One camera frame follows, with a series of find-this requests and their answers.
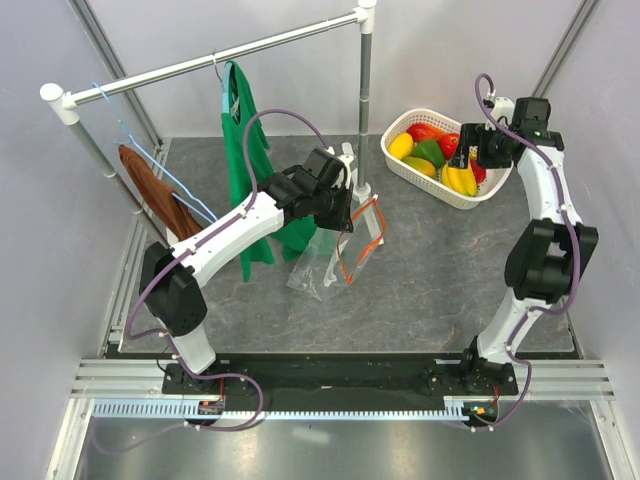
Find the clear zip top bag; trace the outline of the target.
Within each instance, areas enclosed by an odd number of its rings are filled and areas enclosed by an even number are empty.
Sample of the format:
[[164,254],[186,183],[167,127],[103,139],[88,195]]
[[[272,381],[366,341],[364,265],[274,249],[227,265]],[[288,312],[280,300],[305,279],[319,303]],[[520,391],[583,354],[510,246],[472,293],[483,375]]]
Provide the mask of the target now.
[[378,195],[352,213],[352,232],[318,228],[289,274],[286,286],[328,302],[358,278],[384,243],[386,221]]

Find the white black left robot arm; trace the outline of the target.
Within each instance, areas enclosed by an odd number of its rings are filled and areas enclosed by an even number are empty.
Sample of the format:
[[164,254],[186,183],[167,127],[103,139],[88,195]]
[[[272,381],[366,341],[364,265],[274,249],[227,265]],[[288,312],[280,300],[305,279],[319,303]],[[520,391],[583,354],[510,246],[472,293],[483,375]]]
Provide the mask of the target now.
[[169,249],[156,245],[147,250],[142,301],[166,330],[187,367],[185,382],[196,392],[211,392],[220,378],[202,326],[207,315],[202,287],[243,251],[295,220],[311,218],[322,229],[353,230],[357,160],[350,144],[343,150],[335,156],[313,149],[303,164],[263,179],[256,192],[205,230]]

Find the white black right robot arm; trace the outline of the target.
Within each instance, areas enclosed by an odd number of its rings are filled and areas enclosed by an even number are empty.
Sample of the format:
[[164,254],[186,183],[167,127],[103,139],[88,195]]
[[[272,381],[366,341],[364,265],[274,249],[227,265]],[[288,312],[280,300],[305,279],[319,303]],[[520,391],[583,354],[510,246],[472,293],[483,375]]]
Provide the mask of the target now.
[[564,172],[564,143],[548,128],[551,105],[536,97],[511,101],[489,93],[479,101],[483,123],[465,123],[448,161],[458,183],[471,166],[514,168],[525,188],[530,221],[507,257],[505,297],[489,326],[464,351],[458,381],[477,394],[494,379],[506,382],[519,344],[543,314],[562,315],[599,240],[577,213]]

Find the yellow banana bunch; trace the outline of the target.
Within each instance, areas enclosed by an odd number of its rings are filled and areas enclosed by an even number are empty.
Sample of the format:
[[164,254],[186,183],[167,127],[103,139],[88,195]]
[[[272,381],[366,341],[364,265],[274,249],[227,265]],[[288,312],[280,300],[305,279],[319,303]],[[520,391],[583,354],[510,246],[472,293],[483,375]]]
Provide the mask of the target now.
[[445,164],[440,177],[441,183],[456,193],[467,197],[475,197],[478,193],[478,185],[471,167],[458,169]]

